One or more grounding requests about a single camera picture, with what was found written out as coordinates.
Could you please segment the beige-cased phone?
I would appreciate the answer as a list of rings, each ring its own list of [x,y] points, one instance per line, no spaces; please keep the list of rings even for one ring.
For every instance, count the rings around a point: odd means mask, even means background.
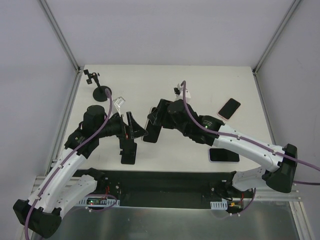
[[[159,125],[152,125],[147,118],[145,130],[147,131],[147,135],[142,137],[142,141],[146,143],[156,143],[158,141],[162,124],[161,124],[161,115],[160,115]]]

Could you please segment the lilac-cased phone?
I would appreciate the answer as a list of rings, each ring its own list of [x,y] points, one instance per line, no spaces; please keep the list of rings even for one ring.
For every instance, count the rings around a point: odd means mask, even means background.
[[[240,156],[224,148],[210,148],[208,150],[209,161],[211,163],[239,163]]]

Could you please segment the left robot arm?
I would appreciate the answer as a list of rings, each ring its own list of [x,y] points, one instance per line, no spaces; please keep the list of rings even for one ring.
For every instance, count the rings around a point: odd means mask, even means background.
[[[49,174],[28,199],[19,199],[13,210],[24,225],[41,237],[50,238],[59,228],[63,217],[80,200],[89,194],[107,198],[107,177],[95,168],[84,172],[73,186],[64,187],[79,167],[99,146],[101,138],[116,136],[119,139],[121,162],[133,165],[136,160],[135,139],[148,132],[127,112],[127,123],[119,113],[106,113],[104,107],[91,105],[83,115],[82,122],[68,137],[61,155]]]

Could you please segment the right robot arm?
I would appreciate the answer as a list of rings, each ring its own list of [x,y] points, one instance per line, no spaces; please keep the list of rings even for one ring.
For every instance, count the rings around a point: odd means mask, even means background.
[[[230,197],[263,186],[280,193],[292,191],[297,168],[293,159],[298,156],[297,147],[292,144],[279,146],[255,140],[213,116],[198,115],[181,99],[161,99],[147,120],[147,130],[153,131],[151,143],[156,142],[161,128],[178,130],[198,144],[225,149],[259,164],[251,170],[232,172],[232,180],[225,184],[225,192]]]

